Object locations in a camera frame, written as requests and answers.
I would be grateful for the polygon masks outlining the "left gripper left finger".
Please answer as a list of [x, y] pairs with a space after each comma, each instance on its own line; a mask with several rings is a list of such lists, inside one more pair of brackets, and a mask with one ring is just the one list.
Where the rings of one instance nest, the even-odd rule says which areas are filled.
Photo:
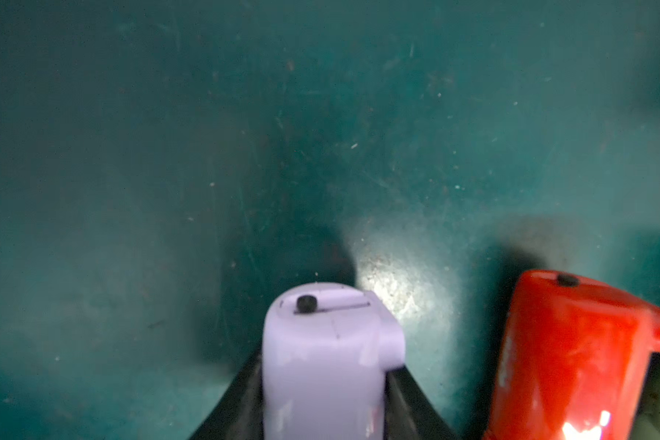
[[264, 438], [261, 361], [261, 349], [256, 348], [190, 440]]

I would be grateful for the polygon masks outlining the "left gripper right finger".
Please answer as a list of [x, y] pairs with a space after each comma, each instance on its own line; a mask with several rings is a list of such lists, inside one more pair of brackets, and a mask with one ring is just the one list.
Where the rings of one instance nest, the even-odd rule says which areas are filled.
[[393, 440], [458, 440], [427, 399], [408, 368], [386, 376], [384, 438]]

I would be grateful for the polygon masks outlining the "purple flashlight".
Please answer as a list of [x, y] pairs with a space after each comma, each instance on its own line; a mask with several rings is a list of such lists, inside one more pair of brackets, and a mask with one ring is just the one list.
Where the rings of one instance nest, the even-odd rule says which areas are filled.
[[383, 438], [387, 375], [405, 357], [403, 328], [373, 291], [331, 282], [286, 291], [263, 328], [265, 438]]

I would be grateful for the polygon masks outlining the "red flashlight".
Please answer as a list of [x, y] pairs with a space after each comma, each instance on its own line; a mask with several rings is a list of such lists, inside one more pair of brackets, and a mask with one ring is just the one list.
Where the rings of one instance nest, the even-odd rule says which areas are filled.
[[486, 439], [625, 439], [660, 307], [560, 271], [523, 273], [508, 312]]

